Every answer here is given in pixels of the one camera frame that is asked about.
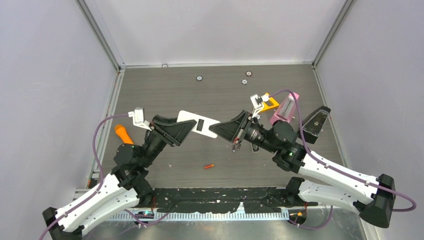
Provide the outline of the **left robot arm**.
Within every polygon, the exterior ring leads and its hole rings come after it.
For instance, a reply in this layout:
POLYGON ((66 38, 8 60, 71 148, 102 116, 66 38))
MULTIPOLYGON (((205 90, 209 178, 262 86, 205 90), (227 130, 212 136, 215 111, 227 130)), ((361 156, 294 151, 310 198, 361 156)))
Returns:
POLYGON ((99 182, 73 202, 61 207, 49 207, 42 215, 47 225, 40 236, 49 234, 53 240, 80 240, 94 227, 112 215, 153 202, 154 190, 146 180, 147 168, 166 146, 177 147, 196 126, 195 119, 179 120, 156 115, 146 121, 141 109, 105 118, 106 121, 130 117, 133 125, 146 129, 144 143, 123 143, 117 149, 116 166, 110 173, 99 169, 99 182))

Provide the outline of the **white remote control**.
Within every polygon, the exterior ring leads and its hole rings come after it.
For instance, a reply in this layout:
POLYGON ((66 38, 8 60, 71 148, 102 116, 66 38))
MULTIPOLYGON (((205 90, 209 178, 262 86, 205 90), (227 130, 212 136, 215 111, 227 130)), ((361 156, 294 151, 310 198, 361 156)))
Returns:
POLYGON ((218 137, 218 135, 212 132, 209 127, 220 123, 220 121, 196 113, 180 110, 177 116, 177 122, 184 122, 189 120, 196 121, 195 126, 191 130, 192 132, 212 139, 216 139, 218 137))

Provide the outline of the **slim white black remote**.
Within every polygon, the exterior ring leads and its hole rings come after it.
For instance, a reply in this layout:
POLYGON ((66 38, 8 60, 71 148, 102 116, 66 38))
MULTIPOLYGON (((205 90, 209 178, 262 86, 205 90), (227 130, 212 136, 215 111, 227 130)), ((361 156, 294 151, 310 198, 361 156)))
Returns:
POLYGON ((251 150, 252 150, 252 152, 253 153, 257 153, 257 152, 259 152, 260 151, 260 147, 258 146, 258 145, 256 145, 256 144, 251 144, 251 150))

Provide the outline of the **pink metronome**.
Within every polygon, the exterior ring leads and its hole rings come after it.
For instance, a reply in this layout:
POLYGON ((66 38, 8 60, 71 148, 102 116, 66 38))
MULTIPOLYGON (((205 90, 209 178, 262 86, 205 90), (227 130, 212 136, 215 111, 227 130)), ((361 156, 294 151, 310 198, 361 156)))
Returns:
POLYGON ((274 114, 269 120, 271 125, 274 125, 277 121, 283 121, 290 123, 295 113, 295 100, 299 99, 299 95, 294 93, 294 96, 289 93, 288 96, 282 101, 279 107, 276 109, 274 114))

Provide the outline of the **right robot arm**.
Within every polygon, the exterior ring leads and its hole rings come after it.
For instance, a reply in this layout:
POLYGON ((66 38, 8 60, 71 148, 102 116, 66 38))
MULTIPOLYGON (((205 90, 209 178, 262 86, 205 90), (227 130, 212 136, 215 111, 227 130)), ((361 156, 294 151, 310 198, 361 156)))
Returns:
POLYGON ((336 164, 296 142, 298 133, 286 121, 276 121, 265 129, 243 110, 235 118, 211 125, 219 137, 239 144, 245 140, 274 154, 272 161, 286 172, 309 176, 327 183, 323 186, 301 177, 293 177, 286 186, 285 198, 291 205, 321 202, 349 210, 365 222, 388 228, 394 210, 394 179, 376 177, 336 164))

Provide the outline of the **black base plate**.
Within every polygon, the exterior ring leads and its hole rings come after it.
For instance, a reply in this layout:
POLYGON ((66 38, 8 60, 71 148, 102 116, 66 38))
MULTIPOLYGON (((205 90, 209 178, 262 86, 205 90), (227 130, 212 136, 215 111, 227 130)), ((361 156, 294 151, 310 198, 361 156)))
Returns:
POLYGON ((156 188, 153 193, 150 206, 160 213, 226 214, 243 207, 247 214, 258 214, 318 205, 277 187, 156 188))

